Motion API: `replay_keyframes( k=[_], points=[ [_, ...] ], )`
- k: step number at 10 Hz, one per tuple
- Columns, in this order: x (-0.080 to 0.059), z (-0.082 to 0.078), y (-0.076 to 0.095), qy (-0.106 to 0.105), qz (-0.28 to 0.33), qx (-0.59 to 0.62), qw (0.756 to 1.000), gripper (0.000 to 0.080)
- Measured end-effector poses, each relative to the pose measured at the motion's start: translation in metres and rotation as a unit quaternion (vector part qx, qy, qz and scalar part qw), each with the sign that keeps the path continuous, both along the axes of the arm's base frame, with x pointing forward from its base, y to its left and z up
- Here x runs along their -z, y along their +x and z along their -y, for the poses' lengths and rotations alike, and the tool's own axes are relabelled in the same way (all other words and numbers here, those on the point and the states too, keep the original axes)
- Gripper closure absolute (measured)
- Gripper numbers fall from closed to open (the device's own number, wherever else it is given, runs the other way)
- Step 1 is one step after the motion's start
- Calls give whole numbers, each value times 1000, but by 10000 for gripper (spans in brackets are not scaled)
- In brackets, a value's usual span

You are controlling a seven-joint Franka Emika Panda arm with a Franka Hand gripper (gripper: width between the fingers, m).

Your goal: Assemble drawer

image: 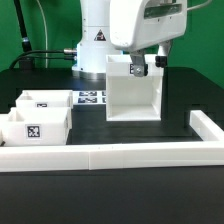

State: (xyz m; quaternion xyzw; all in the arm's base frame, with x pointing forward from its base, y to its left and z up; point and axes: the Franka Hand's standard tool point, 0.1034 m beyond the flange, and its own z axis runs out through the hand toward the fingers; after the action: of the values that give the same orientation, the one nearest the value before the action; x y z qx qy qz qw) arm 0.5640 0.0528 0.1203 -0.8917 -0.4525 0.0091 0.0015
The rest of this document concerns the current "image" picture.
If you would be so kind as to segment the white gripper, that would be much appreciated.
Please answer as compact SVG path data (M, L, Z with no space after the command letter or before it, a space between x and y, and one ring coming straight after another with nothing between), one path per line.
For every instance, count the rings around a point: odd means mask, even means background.
M131 52L134 75L148 74L145 52L140 49L159 43L155 65L165 68L171 40L186 30L187 0L111 0L109 9L111 43Z

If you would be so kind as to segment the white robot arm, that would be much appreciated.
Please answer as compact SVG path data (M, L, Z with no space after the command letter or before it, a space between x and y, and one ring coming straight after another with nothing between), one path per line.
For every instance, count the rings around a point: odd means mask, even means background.
M187 0L80 0L82 38L72 70L87 79L106 76L106 57L128 52L134 72L146 73L145 49L159 47L164 67L172 40L185 33Z

